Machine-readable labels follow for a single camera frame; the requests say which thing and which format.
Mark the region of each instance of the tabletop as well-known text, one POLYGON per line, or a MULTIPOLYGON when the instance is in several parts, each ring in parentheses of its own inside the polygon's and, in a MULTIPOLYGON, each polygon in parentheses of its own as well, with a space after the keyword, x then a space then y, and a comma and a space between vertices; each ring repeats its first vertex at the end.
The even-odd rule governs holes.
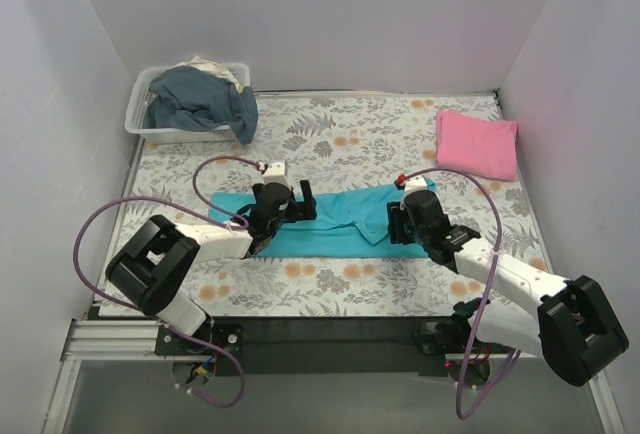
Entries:
MULTIPOLYGON (((314 193, 390 184, 401 173, 434 167, 439 109, 497 120, 493 96, 258 97, 254 142, 145 144, 132 195, 155 196, 207 213, 191 189, 191 175, 205 159, 233 154, 258 161, 284 160, 289 181, 308 179, 314 193)), ((495 220, 479 189, 454 173, 436 173, 436 192, 452 222, 493 241, 495 220)), ((199 179, 202 192, 251 192, 255 170, 219 160, 199 179)), ((521 181, 480 179, 504 225, 503 249, 545 269, 541 240, 521 181)), ((153 214, 199 223, 157 204, 130 204, 117 248, 153 214)), ((214 316, 428 316, 449 315, 452 305, 478 297, 484 286, 428 259, 253 258, 218 259, 193 266, 183 286, 214 316)), ((111 284, 107 292, 122 297, 111 284)), ((519 309, 493 295, 494 302, 519 309)), ((104 301, 102 316, 132 311, 104 301)))

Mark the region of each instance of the laundry basket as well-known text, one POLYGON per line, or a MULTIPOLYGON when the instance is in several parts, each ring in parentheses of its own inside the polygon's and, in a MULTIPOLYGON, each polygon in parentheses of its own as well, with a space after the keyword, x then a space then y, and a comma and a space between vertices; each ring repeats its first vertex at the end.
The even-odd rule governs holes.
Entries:
MULTIPOLYGON (((243 86, 250 85, 249 68, 242 63, 233 62, 223 64, 238 79, 243 86)), ((145 129, 143 128, 144 118, 147 115, 147 107, 155 97, 149 92, 149 85, 156 77, 172 66, 150 67, 138 75, 136 83, 133 85, 131 99, 127 107, 127 114, 124 119, 124 128, 131 134, 139 134, 146 140, 155 144, 170 144, 177 142, 210 142, 210 141, 233 141, 236 136, 229 126, 220 126, 211 131, 193 132, 182 129, 145 129)))

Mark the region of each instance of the teal cloth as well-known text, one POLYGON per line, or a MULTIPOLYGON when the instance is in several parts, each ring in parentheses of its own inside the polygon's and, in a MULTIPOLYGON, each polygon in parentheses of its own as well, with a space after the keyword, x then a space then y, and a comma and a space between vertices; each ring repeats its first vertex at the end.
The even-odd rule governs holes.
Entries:
MULTIPOLYGON (((435 183, 427 179, 429 189, 435 183)), ((428 257, 417 244, 391 244, 387 231, 387 203, 402 199, 393 185, 317 194, 314 221, 284 224, 259 257, 428 257)), ((237 211, 255 199, 251 194, 216 192, 211 202, 237 211)), ((228 216, 209 210, 209 216, 228 216)))

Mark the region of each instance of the pink cloth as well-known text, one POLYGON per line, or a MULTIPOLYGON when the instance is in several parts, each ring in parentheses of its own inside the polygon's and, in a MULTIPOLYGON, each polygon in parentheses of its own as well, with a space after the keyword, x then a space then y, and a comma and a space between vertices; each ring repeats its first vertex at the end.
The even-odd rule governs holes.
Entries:
POLYGON ((484 121, 438 111, 436 164, 501 181, 517 177, 515 121, 484 121))

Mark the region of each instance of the white wall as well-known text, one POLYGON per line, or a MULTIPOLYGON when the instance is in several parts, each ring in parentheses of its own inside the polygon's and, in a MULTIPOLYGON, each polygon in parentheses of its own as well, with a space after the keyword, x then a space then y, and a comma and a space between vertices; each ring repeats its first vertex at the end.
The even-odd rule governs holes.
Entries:
POLYGON ((556 271, 602 284, 631 341, 607 369, 640 428, 640 0, 549 0, 502 89, 556 271))
POLYGON ((267 89, 499 87, 546 0, 91 0, 132 75, 194 53, 267 89))
MULTIPOLYGON (((90 299, 72 270, 75 233, 122 189, 131 77, 88 0, 2 0, 0 19, 0 431, 32 434, 90 299)), ((86 244, 93 278, 112 223, 86 244)))

